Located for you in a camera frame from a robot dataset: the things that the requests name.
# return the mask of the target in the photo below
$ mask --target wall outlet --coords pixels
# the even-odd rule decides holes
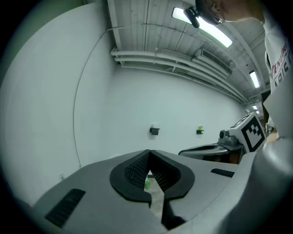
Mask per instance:
[[[59,174],[59,180],[63,181],[64,179],[65,179],[64,174],[63,173]]]

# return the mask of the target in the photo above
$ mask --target white shirt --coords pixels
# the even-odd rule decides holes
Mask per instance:
[[[292,74],[293,53],[290,41],[283,34],[280,26],[268,11],[264,11],[266,32],[266,66],[269,71],[271,82],[271,93],[278,87],[282,79],[287,78],[289,73]],[[271,117],[268,124],[275,127]]]

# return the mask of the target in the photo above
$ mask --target green object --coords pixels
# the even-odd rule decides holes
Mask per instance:
[[[198,126],[198,129],[196,131],[196,134],[203,134],[203,127],[202,126]]]
[[[147,178],[146,183],[145,183],[145,189],[149,189],[151,184],[151,178]]]

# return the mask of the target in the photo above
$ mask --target fluorescent light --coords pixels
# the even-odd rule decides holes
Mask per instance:
[[[258,79],[257,79],[255,71],[249,72],[249,75],[250,75],[250,77],[251,77],[251,79],[253,81],[253,84],[255,85],[255,88],[259,88],[260,84],[258,83]]]
[[[189,19],[184,14],[183,9],[180,9],[178,7],[174,8],[172,17],[191,24]],[[200,24],[200,29],[211,34],[214,38],[216,38],[224,46],[226,46],[228,48],[232,44],[232,41],[230,40],[230,38],[228,38],[220,29],[218,29],[217,27],[215,27],[212,24],[205,22],[201,17],[199,17],[197,20]]]

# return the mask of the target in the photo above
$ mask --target white wall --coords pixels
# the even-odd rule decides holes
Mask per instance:
[[[1,57],[0,84],[18,51],[42,26],[61,14],[83,5],[82,0],[41,0],[17,27]]]
[[[110,41],[110,33],[107,32],[92,52],[77,89],[74,132],[82,166],[108,159],[101,153],[103,115],[110,80],[117,65],[110,55],[114,46]]]
[[[85,66],[81,89],[77,89],[75,111],[82,112],[87,100],[83,95],[91,98],[85,89],[95,82],[93,74],[102,75],[97,73],[94,60],[105,58],[97,64],[103,72],[114,69],[114,63],[107,57],[112,42],[109,33],[104,34],[105,14],[104,6],[89,4],[53,19],[25,43],[3,80],[1,166],[14,195],[30,205],[60,181],[60,173],[67,177],[79,168],[73,129],[75,116],[75,125],[81,131],[82,114],[73,112],[79,78],[89,56],[94,56]],[[77,137],[77,151],[81,154],[85,153],[83,141]],[[90,161],[81,155],[83,160]]]
[[[233,99],[192,81],[158,72],[118,67],[111,81],[104,121],[104,154],[182,149],[215,143],[237,122],[244,108]],[[150,136],[153,123],[159,135]],[[204,127],[201,137],[198,125]]]

